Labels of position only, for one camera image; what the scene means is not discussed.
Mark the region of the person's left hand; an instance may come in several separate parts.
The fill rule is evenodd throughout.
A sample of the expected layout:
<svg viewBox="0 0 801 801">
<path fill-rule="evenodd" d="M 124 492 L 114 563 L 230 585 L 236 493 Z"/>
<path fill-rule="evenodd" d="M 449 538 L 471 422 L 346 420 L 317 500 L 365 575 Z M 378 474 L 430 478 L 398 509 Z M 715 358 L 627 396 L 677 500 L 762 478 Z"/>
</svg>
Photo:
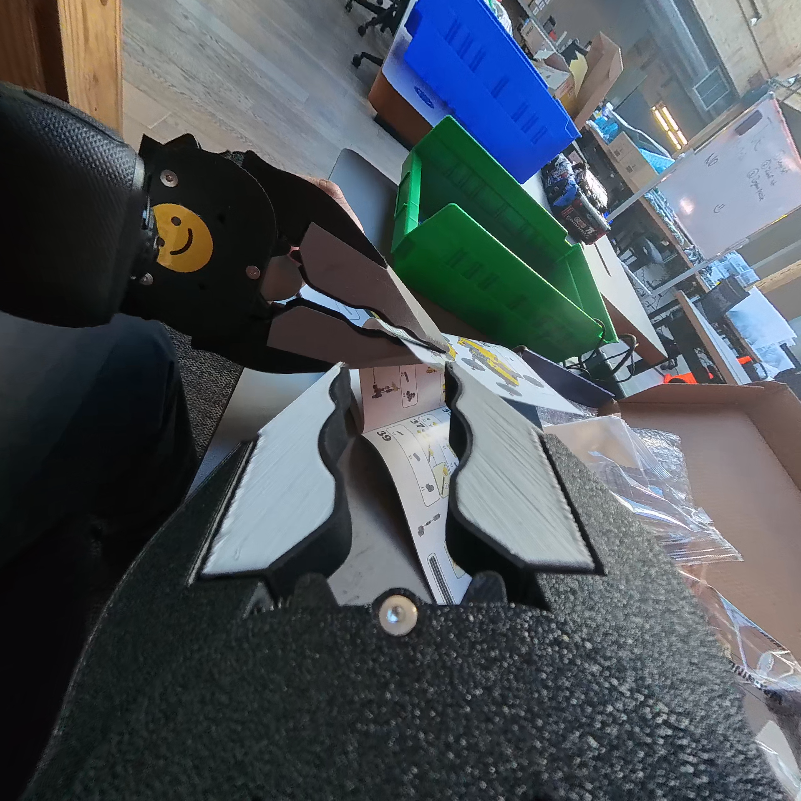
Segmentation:
<svg viewBox="0 0 801 801">
<path fill-rule="evenodd" d="M 320 209 L 312 213 L 314 223 L 353 247 L 356 242 L 368 242 L 361 222 L 338 184 L 330 179 L 310 175 L 303 175 L 302 178 L 315 186 L 313 198 Z"/>
</svg>

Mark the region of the instruction booklet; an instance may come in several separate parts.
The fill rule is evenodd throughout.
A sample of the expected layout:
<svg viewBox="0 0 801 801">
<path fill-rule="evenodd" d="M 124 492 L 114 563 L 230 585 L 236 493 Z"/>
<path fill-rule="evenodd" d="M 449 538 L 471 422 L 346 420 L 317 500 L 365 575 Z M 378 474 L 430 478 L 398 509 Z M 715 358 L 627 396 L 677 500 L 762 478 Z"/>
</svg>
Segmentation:
<svg viewBox="0 0 801 801">
<path fill-rule="evenodd" d="M 489 390 L 534 414 L 539 427 L 596 416 L 568 400 L 546 368 L 532 368 L 503 346 L 446 335 L 448 359 Z M 433 599 L 462 600 L 469 578 L 446 546 L 449 484 L 458 460 L 448 443 L 450 411 L 440 365 L 412 364 L 350 372 L 362 433 L 384 461 L 395 485 Z"/>
</svg>

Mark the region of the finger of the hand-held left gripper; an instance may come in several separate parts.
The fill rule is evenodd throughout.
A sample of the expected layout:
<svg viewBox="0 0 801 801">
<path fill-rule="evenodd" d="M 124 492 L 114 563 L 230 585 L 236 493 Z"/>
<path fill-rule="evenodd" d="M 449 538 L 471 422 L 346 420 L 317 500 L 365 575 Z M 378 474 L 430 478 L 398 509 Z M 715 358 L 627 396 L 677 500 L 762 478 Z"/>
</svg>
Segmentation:
<svg viewBox="0 0 801 801">
<path fill-rule="evenodd" d="M 288 305 L 269 325 L 267 346 L 295 355 L 350 368 L 421 364 L 395 335 L 357 327 L 342 315 L 311 305 Z"/>
<path fill-rule="evenodd" d="M 441 331 L 391 267 L 376 264 L 317 224 L 309 225 L 298 251 L 301 273 L 316 291 L 376 312 L 423 344 L 441 344 Z"/>
</svg>

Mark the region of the wooden post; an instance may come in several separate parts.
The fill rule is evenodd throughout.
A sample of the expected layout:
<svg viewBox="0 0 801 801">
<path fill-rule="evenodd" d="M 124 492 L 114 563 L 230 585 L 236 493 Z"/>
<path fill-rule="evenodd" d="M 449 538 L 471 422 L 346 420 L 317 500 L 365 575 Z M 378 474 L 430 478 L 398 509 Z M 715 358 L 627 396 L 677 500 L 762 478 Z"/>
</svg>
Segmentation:
<svg viewBox="0 0 801 801">
<path fill-rule="evenodd" d="M 120 1 L 2 1 L 1 80 L 123 130 Z"/>
</svg>

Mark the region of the clear plastic bags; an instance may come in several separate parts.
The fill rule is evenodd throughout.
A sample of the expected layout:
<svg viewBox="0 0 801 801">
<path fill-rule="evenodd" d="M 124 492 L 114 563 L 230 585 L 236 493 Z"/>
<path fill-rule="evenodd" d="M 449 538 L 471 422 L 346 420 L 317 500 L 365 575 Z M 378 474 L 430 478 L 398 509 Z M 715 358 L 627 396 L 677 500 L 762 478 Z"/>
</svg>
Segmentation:
<svg viewBox="0 0 801 801">
<path fill-rule="evenodd" d="M 711 566 L 741 562 L 692 495 L 680 439 L 632 428 L 620 416 L 596 416 L 546 426 L 655 535 L 700 602 L 707 622 L 758 721 L 757 742 L 767 756 L 792 754 L 799 766 L 798 659 L 726 599 L 706 578 Z"/>
</svg>

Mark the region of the blue cardboard box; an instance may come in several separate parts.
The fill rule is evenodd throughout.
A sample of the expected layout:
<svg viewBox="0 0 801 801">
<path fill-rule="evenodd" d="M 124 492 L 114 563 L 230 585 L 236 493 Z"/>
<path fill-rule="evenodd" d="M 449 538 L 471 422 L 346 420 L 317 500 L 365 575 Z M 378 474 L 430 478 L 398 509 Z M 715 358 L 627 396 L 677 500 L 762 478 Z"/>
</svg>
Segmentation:
<svg viewBox="0 0 801 801">
<path fill-rule="evenodd" d="M 606 391 L 523 347 L 516 353 L 575 401 L 603 399 L 601 415 L 680 439 L 696 503 L 742 555 L 695 569 L 728 602 L 800 657 L 800 404 L 793 389 L 666 384 L 612 400 Z"/>
</svg>

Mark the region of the green bin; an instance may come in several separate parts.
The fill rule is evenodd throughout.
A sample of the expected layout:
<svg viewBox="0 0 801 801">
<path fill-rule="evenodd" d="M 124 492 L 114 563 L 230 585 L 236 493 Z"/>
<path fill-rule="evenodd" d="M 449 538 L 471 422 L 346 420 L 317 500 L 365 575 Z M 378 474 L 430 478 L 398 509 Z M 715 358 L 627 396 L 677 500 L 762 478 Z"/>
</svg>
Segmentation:
<svg viewBox="0 0 801 801">
<path fill-rule="evenodd" d="M 555 361 L 618 341 L 582 245 L 452 116 L 408 153 L 393 268 L 489 340 Z"/>
</svg>

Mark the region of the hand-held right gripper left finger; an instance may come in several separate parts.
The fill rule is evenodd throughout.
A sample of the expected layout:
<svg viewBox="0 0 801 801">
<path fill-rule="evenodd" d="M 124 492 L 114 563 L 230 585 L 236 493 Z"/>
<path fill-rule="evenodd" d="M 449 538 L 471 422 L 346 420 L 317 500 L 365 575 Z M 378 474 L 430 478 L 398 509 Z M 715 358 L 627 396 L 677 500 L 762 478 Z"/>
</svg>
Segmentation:
<svg viewBox="0 0 801 801">
<path fill-rule="evenodd" d="M 204 578 L 328 578 L 353 527 L 339 460 L 348 443 L 351 381 L 333 366 L 263 426 L 236 462 L 201 567 Z"/>
</svg>

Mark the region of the brown cardboard box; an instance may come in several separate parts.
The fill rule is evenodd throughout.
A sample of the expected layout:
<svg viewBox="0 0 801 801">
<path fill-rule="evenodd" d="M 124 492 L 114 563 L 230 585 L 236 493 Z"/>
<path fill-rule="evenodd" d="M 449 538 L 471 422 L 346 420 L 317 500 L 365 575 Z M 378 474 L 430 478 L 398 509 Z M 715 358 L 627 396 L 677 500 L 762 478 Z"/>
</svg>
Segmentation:
<svg viewBox="0 0 801 801">
<path fill-rule="evenodd" d="M 563 105 L 581 130 L 623 72 L 620 47 L 605 33 L 598 33 L 585 55 L 577 53 L 569 62 L 572 84 Z"/>
</svg>

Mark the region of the grey desk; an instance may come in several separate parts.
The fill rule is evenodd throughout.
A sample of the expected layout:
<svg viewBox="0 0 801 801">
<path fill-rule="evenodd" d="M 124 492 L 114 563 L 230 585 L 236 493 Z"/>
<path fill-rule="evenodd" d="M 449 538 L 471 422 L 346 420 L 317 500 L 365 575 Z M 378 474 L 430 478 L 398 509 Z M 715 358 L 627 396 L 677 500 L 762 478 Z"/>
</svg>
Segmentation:
<svg viewBox="0 0 801 801">
<path fill-rule="evenodd" d="M 391 239 L 395 183 L 353 150 L 338 155 L 331 180 L 344 192 L 367 237 L 388 255 Z M 232 390 L 226 409 L 210 439 L 192 489 L 242 441 L 251 440 L 272 418 L 319 379 L 317 373 L 274 375 L 244 370 Z M 394 587 L 431 602 L 426 577 L 409 533 L 395 486 L 375 448 L 360 434 L 346 447 L 340 461 L 345 476 L 353 520 L 353 546 L 345 562 L 330 580 L 342 604 L 364 606 L 381 592 Z M 747 717 L 759 742 L 779 753 L 782 742 L 799 760 L 799 668 L 768 637 L 736 620 L 707 581 L 709 569 L 743 568 L 744 562 L 691 566 L 677 564 L 683 580 L 710 611 L 717 636 L 726 637 L 731 656 L 746 657 L 744 667 L 757 666 L 757 653 L 771 653 L 774 666 L 783 673 L 782 683 L 771 686 L 774 695 L 749 679 L 738 678 L 745 693 Z"/>
</svg>

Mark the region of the blue bin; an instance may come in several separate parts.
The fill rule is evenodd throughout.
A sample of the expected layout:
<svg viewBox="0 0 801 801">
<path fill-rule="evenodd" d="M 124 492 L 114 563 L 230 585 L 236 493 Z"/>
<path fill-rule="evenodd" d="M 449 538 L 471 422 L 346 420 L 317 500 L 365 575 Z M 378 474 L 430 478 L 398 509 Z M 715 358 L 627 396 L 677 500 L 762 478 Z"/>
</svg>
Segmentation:
<svg viewBox="0 0 801 801">
<path fill-rule="evenodd" d="M 486 2 L 416 2 L 406 31 L 406 64 L 518 183 L 577 138 L 564 106 Z"/>
</svg>

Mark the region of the black chair base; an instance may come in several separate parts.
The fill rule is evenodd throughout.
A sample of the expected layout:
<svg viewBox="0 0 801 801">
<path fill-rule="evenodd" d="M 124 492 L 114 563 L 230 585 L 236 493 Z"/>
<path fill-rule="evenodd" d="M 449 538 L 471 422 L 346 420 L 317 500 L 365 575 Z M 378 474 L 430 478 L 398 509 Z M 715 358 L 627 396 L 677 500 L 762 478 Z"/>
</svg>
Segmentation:
<svg viewBox="0 0 801 801">
<path fill-rule="evenodd" d="M 350 13 L 353 7 L 358 5 L 372 13 L 366 22 L 358 26 L 357 33 L 360 37 L 364 37 L 368 30 L 373 28 L 381 34 L 389 31 L 395 35 L 410 4 L 410 1 L 346 1 L 344 11 Z"/>
</svg>

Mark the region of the whiteboard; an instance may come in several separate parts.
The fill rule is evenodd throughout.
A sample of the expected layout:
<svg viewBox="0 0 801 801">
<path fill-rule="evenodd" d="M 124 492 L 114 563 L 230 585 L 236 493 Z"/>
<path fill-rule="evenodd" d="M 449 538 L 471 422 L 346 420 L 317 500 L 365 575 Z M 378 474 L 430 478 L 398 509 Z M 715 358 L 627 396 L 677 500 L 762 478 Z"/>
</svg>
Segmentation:
<svg viewBox="0 0 801 801">
<path fill-rule="evenodd" d="M 656 188 L 707 261 L 798 209 L 799 153 L 775 95 L 679 159 Z"/>
</svg>

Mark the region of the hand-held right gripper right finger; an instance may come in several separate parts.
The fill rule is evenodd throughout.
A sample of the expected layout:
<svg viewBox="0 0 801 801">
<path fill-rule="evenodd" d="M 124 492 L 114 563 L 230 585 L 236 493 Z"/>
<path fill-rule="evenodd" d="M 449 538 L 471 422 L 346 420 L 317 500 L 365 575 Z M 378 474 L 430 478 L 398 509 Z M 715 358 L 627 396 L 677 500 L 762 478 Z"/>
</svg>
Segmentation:
<svg viewBox="0 0 801 801">
<path fill-rule="evenodd" d="M 446 546 L 468 574 L 598 574 L 546 450 L 544 433 L 457 364 L 446 366 L 449 482 Z"/>
</svg>

